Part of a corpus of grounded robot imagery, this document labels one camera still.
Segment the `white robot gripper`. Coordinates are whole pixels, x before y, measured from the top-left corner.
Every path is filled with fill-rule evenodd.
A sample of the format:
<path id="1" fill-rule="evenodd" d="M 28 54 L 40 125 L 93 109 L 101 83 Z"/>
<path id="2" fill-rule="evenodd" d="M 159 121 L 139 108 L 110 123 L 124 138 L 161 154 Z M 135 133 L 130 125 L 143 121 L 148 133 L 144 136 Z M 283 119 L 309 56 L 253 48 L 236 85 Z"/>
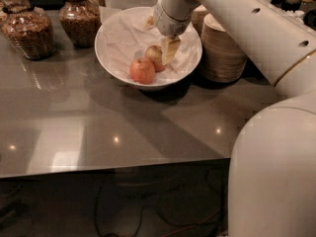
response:
<path id="1" fill-rule="evenodd" d="M 153 8 L 153 17 L 149 16 L 144 24 L 144 29 L 150 29 L 154 25 L 159 33 L 164 37 L 161 39 L 162 64 L 167 65 L 176 55 L 180 46 L 181 39 L 178 37 L 183 34 L 190 21 L 179 21 L 171 18 L 163 9 L 162 0 L 158 0 Z"/>

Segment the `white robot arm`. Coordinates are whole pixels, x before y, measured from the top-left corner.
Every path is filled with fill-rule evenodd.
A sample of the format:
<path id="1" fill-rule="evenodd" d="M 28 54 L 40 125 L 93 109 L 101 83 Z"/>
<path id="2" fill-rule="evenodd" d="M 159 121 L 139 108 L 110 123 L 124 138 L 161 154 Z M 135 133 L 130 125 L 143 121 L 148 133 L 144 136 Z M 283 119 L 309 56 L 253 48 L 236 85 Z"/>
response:
<path id="1" fill-rule="evenodd" d="M 246 53 L 276 100 L 234 142 L 228 237 L 316 237 L 316 36 L 265 0 L 158 0 L 154 24 L 185 32 L 204 6 Z"/>

